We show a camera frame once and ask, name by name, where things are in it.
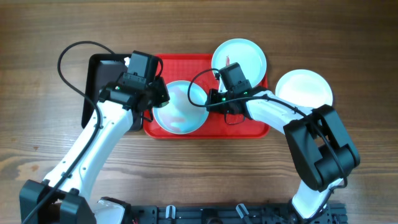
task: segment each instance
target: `red tray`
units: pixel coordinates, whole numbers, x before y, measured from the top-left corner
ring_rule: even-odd
[[[162,77],[166,84],[176,80],[192,81],[199,72],[211,68],[212,54],[158,54],[163,60],[164,69]],[[218,82],[213,74],[208,72],[195,81],[205,92],[210,88],[218,89]],[[267,75],[261,81],[261,85],[268,86]],[[229,123],[242,121],[242,116],[228,115]],[[156,121],[144,122],[145,132],[156,139],[254,139],[264,137],[270,127],[264,123],[246,119],[243,123],[228,125],[224,121],[224,115],[210,113],[206,122],[196,131],[189,134],[172,134],[163,130]]]

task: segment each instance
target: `wood grain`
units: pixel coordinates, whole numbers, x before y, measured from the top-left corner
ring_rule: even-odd
[[[59,79],[59,53],[94,40],[115,52],[212,53],[246,38],[265,51],[269,86],[307,68],[329,82],[361,155],[349,186],[332,196],[350,223],[398,221],[397,1],[0,1],[0,223],[18,223],[19,191],[40,180],[81,132],[83,99]],[[84,89],[80,46],[63,71]],[[286,202],[300,179],[283,135],[258,140],[158,141],[127,133],[91,202],[133,205]]]

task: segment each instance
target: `table surface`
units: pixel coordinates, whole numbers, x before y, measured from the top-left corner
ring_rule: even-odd
[[[212,53],[245,38],[267,55],[269,86],[306,68],[331,85],[335,108],[361,155],[347,189],[350,223],[398,221],[397,1],[0,0],[0,223],[18,223],[18,195],[41,180],[81,133],[83,98],[57,75],[79,40],[115,52]],[[66,54],[66,79],[84,90],[82,45]],[[287,202],[300,183],[285,137],[160,141],[127,133],[99,173],[102,196],[133,205]]]

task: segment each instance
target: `robotic arm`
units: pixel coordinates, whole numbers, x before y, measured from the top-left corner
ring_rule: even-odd
[[[123,84],[111,82],[99,94],[97,103],[102,123],[93,142],[84,156],[58,187],[56,193],[45,203],[30,223],[131,223],[131,206],[119,200],[102,198],[95,206],[89,207],[91,190],[96,177],[110,155],[113,147],[138,119],[140,114],[152,107],[161,107],[169,101],[162,77],[155,76],[159,58],[141,52],[133,52],[126,73],[122,73]],[[359,165],[359,154],[331,106],[317,109],[291,104],[274,96],[262,87],[251,88],[240,66],[231,64],[220,70],[220,76],[227,92],[210,90],[208,110],[217,113],[243,114],[249,119],[267,123],[285,134],[292,153],[295,168],[302,178],[291,205],[294,222],[307,222],[315,218],[326,206],[327,199],[339,183],[353,168]],[[252,100],[239,100],[242,97]],[[83,150],[97,124],[93,113],[86,128],[76,140],[62,161],[49,172],[43,182],[28,180],[20,192],[21,218],[25,220]],[[334,156],[343,168],[342,176],[333,153],[324,146],[318,147],[314,139],[317,124],[328,137]]]

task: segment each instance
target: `white plate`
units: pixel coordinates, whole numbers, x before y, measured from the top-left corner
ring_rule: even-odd
[[[318,108],[332,105],[333,94],[324,78],[319,74],[298,69],[286,73],[276,85],[275,95],[299,106]]]
[[[209,112],[206,108],[193,106],[188,101],[188,81],[174,81],[167,84],[170,101],[162,108],[154,108],[154,118],[164,130],[173,134],[188,134],[196,131],[205,123]],[[197,84],[192,84],[191,100],[204,105],[206,92]]]
[[[258,85],[267,70],[264,52],[255,43],[246,39],[231,39],[222,43],[214,52],[211,67],[221,69],[228,64],[238,62],[244,76],[252,87]],[[219,91],[226,91],[220,80]]]

